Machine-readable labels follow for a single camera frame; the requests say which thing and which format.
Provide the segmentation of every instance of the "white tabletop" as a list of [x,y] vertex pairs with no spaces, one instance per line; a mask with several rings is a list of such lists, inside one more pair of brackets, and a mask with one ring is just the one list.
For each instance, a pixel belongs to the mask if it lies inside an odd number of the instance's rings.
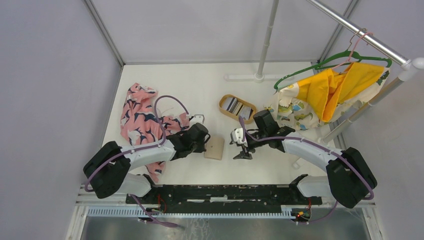
[[[311,66],[310,62],[272,62],[266,63],[264,74],[291,74]],[[205,127],[211,135],[225,138],[222,160],[206,159],[203,153],[192,153],[184,159],[167,162],[164,173],[159,177],[160,184],[175,185],[256,185],[289,184],[301,174],[323,176],[318,167],[306,163],[300,169],[292,168],[298,157],[280,152],[268,146],[256,149],[252,160],[233,157],[240,147],[229,145],[230,133],[240,124],[219,111],[218,103],[222,96],[232,94],[249,103],[258,110],[275,92],[273,81],[227,82],[225,74],[253,74],[257,63],[208,63],[208,64],[160,64],[126,65],[123,68],[119,86],[113,103],[103,144],[116,141],[119,145],[129,145],[120,134],[120,117],[127,90],[134,83],[151,87],[161,95],[178,98],[193,114],[204,114]],[[312,75],[307,71],[296,76],[303,79]],[[183,109],[172,99],[161,99],[158,103],[163,115],[178,115]],[[255,123],[246,127],[256,128]],[[301,131],[307,138],[317,140],[330,132],[328,125],[321,128]],[[145,167],[133,173],[146,173]]]

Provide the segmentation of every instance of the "pink cloth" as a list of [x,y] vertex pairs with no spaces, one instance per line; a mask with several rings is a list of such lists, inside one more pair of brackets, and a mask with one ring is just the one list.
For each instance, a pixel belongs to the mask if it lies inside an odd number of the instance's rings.
[[[162,139],[162,130],[153,112],[152,97],[158,92],[150,87],[138,83],[132,85],[126,94],[120,117],[120,134],[131,145],[142,145]],[[190,120],[184,112],[179,117],[160,117],[166,135],[187,129]],[[164,162],[154,162],[146,165],[150,177],[158,182],[158,175],[165,170]]]

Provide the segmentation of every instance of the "hanger hook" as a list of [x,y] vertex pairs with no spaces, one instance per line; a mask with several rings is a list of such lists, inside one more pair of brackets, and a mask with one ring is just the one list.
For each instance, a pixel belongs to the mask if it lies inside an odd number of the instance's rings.
[[351,48],[351,46],[352,46],[352,39],[354,39],[354,37],[356,36],[356,35],[358,35],[358,33],[360,33],[360,32],[366,32],[367,31],[367,29],[364,27],[364,28],[361,28],[361,29],[359,29],[357,32],[355,32],[355,34],[350,38],[350,40],[349,40],[349,46],[347,47],[347,49],[346,49],[346,51],[347,50],[349,50],[350,48]]

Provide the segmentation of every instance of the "gray wall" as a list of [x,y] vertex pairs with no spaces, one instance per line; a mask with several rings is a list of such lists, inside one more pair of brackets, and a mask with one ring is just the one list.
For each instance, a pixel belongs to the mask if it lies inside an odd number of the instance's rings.
[[[257,61],[272,0],[93,0],[127,63]],[[349,0],[323,0],[343,12]],[[305,0],[281,0],[267,60],[311,61],[336,23]]]
[[81,0],[3,0],[0,33],[0,239],[60,240],[120,69]]
[[[424,57],[424,1],[361,1],[352,20],[404,56]],[[353,34],[343,32],[332,52],[344,51]],[[364,43],[359,52],[381,55]],[[400,72],[392,67],[391,79]],[[422,239],[424,199],[424,72],[404,83],[355,122],[344,136],[374,173],[375,200],[387,240]]]

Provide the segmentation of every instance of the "garment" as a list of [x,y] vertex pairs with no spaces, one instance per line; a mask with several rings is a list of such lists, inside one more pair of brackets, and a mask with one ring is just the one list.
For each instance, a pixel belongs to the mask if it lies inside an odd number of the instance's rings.
[[361,62],[351,63],[342,73],[329,68],[282,88],[264,107],[281,126],[320,127],[371,100],[388,74],[388,68]]
[[[150,87],[141,86],[138,83],[132,85],[127,92],[120,117],[120,134],[131,145],[142,145],[152,143],[162,139],[161,126],[153,113],[151,98],[158,95],[158,92]],[[187,129],[190,121],[186,113],[178,117],[159,117],[165,128],[166,135],[172,132],[179,132]],[[146,165],[150,177],[158,182],[157,175],[165,169],[164,162],[155,162]]]

